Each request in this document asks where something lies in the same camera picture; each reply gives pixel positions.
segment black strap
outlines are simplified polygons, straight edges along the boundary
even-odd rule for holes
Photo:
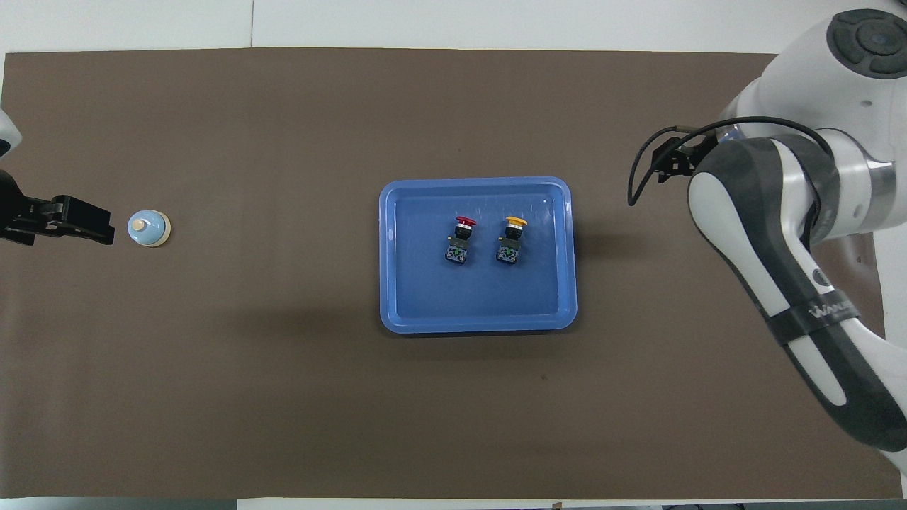
[[[786,345],[819,329],[860,317],[853,303],[840,290],[832,290],[770,317],[766,323],[778,345]]]

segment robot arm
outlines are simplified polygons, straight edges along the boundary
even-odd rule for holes
[[[693,220],[828,414],[907,473],[907,350],[860,322],[803,243],[907,221],[907,22],[857,10],[817,25],[725,112],[738,115],[808,126],[833,157],[785,127],[733,126],[690,181]]]
[[[22,134],[0,110],[0,159],[22,141]],[[69,195],[49,201],[26,197],[13,176],[0,170],[0,239],[34,244],[35,235],[72,236],[113,244],[111,214]]]

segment plastic tray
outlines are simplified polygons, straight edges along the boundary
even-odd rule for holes
[[[456,216],[478,221],[464,265],[447,260]],[[506,216],[529,222],[520,258],[495,258]],[[394,181],[381,191],[381,320],[396,333],[565,328],[576,318],[573,218],[556,177]]]

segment brown paper surface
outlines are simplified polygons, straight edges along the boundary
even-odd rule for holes
[[[712,122],[770,58],[9,55],[24,142],[3,167],[118,232],[0,243],[0,495],[900,496],[699,238],[686,183],[625,202],[651,132]],[[576,321],[384,329],[381,189],[508,175],[571,187]],[[141,209],[170,216],[167,244],[128,238]],[[871,238],[820,252],[881,332]]]

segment black cable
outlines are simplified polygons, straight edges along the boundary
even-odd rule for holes
[[[642,182],[639,184],[639,190],[637,191],[636,196],[633,196],[633,178],[636,176],[636,168],[639,166],[639,160],[642,159],[642,154],[649,148],[649,146],[657,140],[659,136],[667,132],[678,132],[677,126],[670,126],[652,133],[652,136],[649,136],[649,139],[642,144],[642,147],[639,147],[639,152],[636,153],[636,157],[633,158],[633,166],[629,168],[629,182],[627,185],[627,203],[630,207],[636,205],[636,201],[639,200],[639,195],[642,193],[642,189],[646,187],[646,182],[649,182],[649,178],[652,177],[654,172],[652,168],[649,168],[649,171],[646,172],[646,175],[642,178]]]
[[[748,124],[748,123],[778,124],[778,125],[782,125],[784,127],[789,127],[791,129],[795,129],[795,130],[805,134],[809,138],[812,138],[815,141],[815,143],[819,146],[819,148],[822,149],[823,152],[828,154],[828,156],[831,157],[832,159],[834,158],[834,156],[832,155],[832,148],[828,145],[828,142],[826,142],[821,136],[819,136],[819,133],[802,125],[801,123],[795,123],[794,121],[788,121],[787,119],[782,119],[780,117],[765,117],[765,116],[736,117],[733,119],[725,119],[724,121],[718,121],[716,123],[711,123],[709,125],[703,126],[699,129],[696,129],[695,131],[689,133],[687,136],[684,136],[677,142],[675,142],[667,150],[665,150],[663,153],[661,153],[661,155],[654,162],[652,162],[651,166],[649,166],[649,169],[646,171],[646,174],[643,175],[642,181],[639,182],[639,187],[636,189],[636,191],[633,191],[633,179],[636,176],[636,169],[639,166],[639,160],[642,159],[642,153],[645,152],[646,149],[655,141],[655,139],[657,139],[662,134],[665,134],[666,132],[678,132],[677,126],[671,126],[671,127],[667,127],[667,128],[664,128],[664,129],[661,129],[661,130],[658,130],[657,132],[655,132],[652,136],[649,137],[648,140],[646,140],[646,143],[644,143],[643,146],[639,149],[639,152],[636,155],[636,159],[633,160],[633,166],[631,166],[630,170],[629,170],[629,181],[627,183],[627,204],[629,204],[630,206],[636,205],[636,202],[639,200],[639,196],[642,194],[643,189],[646,187],[646,184],[649,182],[649,179],[652,177],[652,174],[655,173],[655,169],[662,162],[664,162],[673,151],[678,149],[681,145],[683,145],[686,142],[689,142],[690,140],[696,138],[697,136],[706,134],[707,132],[715,130],[719,127],[725,127],[725,126],[734,125],[734,124]]]

